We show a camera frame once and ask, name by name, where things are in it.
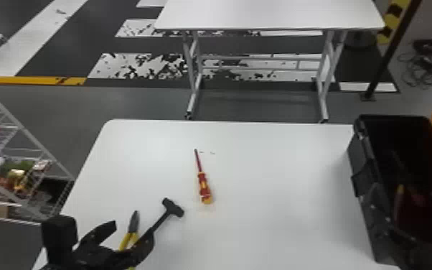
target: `screwdriver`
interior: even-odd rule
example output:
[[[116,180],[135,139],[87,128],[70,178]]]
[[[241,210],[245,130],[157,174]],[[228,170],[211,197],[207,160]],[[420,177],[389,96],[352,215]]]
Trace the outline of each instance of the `screwdriver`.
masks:
[[[201,195],[202,203],[209,205],[212,203],[210,186],[207,185],[206,174],[202,171],[201,161],[199,160],[199,155],[196,149],[194,150],[194,155],[196,156],[198,170],[197,178],[199,178],[199,195]]]

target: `hammer head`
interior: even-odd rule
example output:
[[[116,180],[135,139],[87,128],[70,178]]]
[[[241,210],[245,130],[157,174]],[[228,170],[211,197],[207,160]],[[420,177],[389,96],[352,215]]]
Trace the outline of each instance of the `hammer head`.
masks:
[[[184,215],[184,210],[166,197],[162,200],[162,205],[164,205],[166,211],[171,215],[175,215],[178,218],[181,218]]]

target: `white table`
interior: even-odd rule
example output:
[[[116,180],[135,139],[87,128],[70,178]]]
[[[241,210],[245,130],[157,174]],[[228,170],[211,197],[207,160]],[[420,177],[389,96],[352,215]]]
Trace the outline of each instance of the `white table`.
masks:
[[[347,125],[108,122],[62,212],[80,237],[108,220],[117,248],[134,210],[141,232],[168,197],[185,210],[156,232],[137,269],[397,269],[375,263],[352,191]],[[193,149],[214,195],[199,201]],[[34,269],[45,262],[41,253]]]
[[[184,56],[188,64],[192,95],[187,106],[186,117],[191,119],[205,68],[204,59],[242,60],[248,57],[234,55],[202,55],[199,48],[198,30],[322,30],[326,41],[317,69],[278,68],[272,70],[317,71],[315,81],[319,94],[321,122],[329,119],[327,93],[344,47],[349,30],[377,30],[384,22],[371,0],[168,0],[156,20],[159,30],[179,30],[183,33]],[[340,31],[336,49],[332,44],[335,32]],[[321,72],[326,58],[330,68],[322,80]],[[194,71],[192,60],[196,59]],[[287,57],[259,60],[315,60],[314,57]],[[221,69],[248,69],[238,66],[222,66]]]

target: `table leg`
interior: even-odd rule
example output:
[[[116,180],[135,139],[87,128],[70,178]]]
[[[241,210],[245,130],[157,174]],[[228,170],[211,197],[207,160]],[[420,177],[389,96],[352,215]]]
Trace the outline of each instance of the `table leg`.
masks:
[[[329,56],[330,59],[330,68],[328,70],[327,76],[325,78],[324,83],[319,83],[319,79],[321,79],[321,72],[323,70],[324,59],[320,63],[319,72],[316,77],[316,86],[318,88],[318,99],[320,103],[321,110],[321,120],[320,123],[326,123],[329,120],[328,108],[327,108],[327,94],[330,89],[330,85],[332,84],[332,78],[335,74],[335,70],[337,69],[338,61],[340,59],[340,55],[342,55],[342,51],[344,48],[345,39],[347,38],[348,31],[342,31],[340,33],[340,37],[338,40],[337,48],[333,50],[332,37],[333,34],[327,35],[327,40],[325,42],[324,54],[322,56]]]
[[[196,103],[198,94],[198,89],[196,88],[196,82],[194,79],[194,63],[190,49],[190,42],[191,39],[188,37],[186,31],[182,31],[182,49],[184,50],[184,59],[186,60],[187,64],[187,77],[189,78],[189,85],[191,86],[191,97],[189,98],[186,114],[184,115],[186,120],[192,119],[192,112],[194,110],[194,105]]]

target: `black pole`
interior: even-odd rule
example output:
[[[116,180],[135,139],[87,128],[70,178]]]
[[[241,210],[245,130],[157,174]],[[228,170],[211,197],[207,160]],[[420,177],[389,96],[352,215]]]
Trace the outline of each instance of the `black pole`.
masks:
[[[407,8],[407,11],[403,15],[402,21],[400,22],[399,27],[395,31],[395,34],[390,41],[390,44],[388,45],[387,51],[385,52],[385,55],[382,58],[382,62],[380,63],[380,66],[378,67],[377,72],[375,73],[375,76],[368,86],[367,90],[364,93],[360,94],[360,100],[361,101],[375,101],[374,92],[375,89],[380,82],[380,78],[382,77],[382,74],[387,69],[388,63],[392,59],[393,55],[395,54],[395,51],[397,50],[398,45],[400,44],[400,41],[402,41],[403,35],[407,31],[408,26],[410,25],[410,22],[413,19],[413,16],[418,11],[418,7],[421,5],[422,0],[412,0],[410,2],[410,5]]]

